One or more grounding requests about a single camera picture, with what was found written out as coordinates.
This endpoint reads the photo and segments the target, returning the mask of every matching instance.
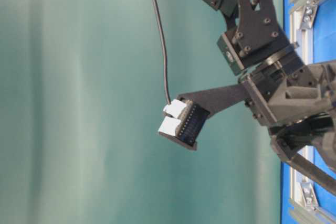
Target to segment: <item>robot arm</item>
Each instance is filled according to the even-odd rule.
[[[297,153],[313,145],[336,172],[336,61],[306,66],[280,28],[272,0],[203,1],[224,16],[228,30],[217,44],[238,84],[179,95],[165,107],[159,133],[196,150],[205,121],[245,101],[268,127],[279,158],[336,195],[336,180]]]

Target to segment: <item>blue panel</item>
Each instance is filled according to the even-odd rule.
[[[319,7],[314,25],[314,62],[335,60],[336,44],[336,0],[327,0]],[[328,169],[319,153],[315,150],[315,164],[336,178],[336,174]],[[315,185],[316,194],[321,207],[336,215],[336,197]]]
[[[314,24],[314,62],[335,60],[336,0],[327,0],[320,7]]]
[[[285,20],[285,31],[287,36],[289,36],[289,11],[292,5],[289,4],[289,0],[284,0],[284,20]],[[292,206],[289,203],[289,166],[286,164],[282,165],[282,223],[292,224],[297,223],[289,215],[289,210]]]

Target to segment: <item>silver metal frame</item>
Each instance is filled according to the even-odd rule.
[[[313,26],[318,6],[326,0],[290,0],[290,40],[298,42],[297,53],[306,64],[313,63]],[[313,147],[305,147],[300,154],[314,162]],[[319,207],[313,181],[293,168],[290,169],[290,203],[294,210],[290,214],[299,223],[334,223],[336,217]]]

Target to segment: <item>bolt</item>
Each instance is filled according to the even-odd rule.
[[[250,51],[251,51],[251,47],[250,46],[244,47],[244,52],[248,53]]]
[[[269,23],[271,23],[271,19],[270,18],[265,18],[264,19],[264,24],[268,25]]]
[[[305,16],[305,17],[303,18],[303,21],[304,21],[305,23],[308,23],[308,22],[310,21],[310,16]]]
[[[313,14],[313,9],[310,8],[310,7],[307,7],[307,8],[306,8],[306,14],[307,14],[307,15],[312,15],[312,14]]]
[[[232,57],[232,54],[228,51],[226,52],[226,57],[230,62],[234,62],[235,59]]]
[[[243,34],[243,33],[241,33],[241,32],[238,32],[238,33],[236,34],[236,39],[242,39],[242,38],[243,38],[243,36],[244,36],[244,34]]]
[[[238,41],[237,41],[236,36],[234,36],[234,37],[232,38],[232,44],[233,44],[233,45],[238,44]]]
[[[272,33],[272,37],[273,38],[277,38],[279,36],[279,33],[277,32],[277,31],[274,31],[273,33]]]
[[[245,106],[248,108],[254,106],[254,102],[253,101],[245,102]]]
[[[308,188],[303,189],[305,194],[310,194],[310,190]]]
[[[243,58],[243,57],[245,57],[247,55],[247,53],[245,53],[244,51],[240,51],[239,52],[239,56],[241,57],[241,58]]]
[[[311,204],[312,202],[313,202],[313,199],[310,198],[310,197],[307,197],[307,203],[308,203],[308,204]]]

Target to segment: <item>teal wall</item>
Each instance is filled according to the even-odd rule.
[[[282,18],[282,0],[275,0]],[[219,13],[159,0],[172,96],[236,83]],[[242,104],[161,138],[150,0],[0,0],[0,223],[278,223],[280,162]]]

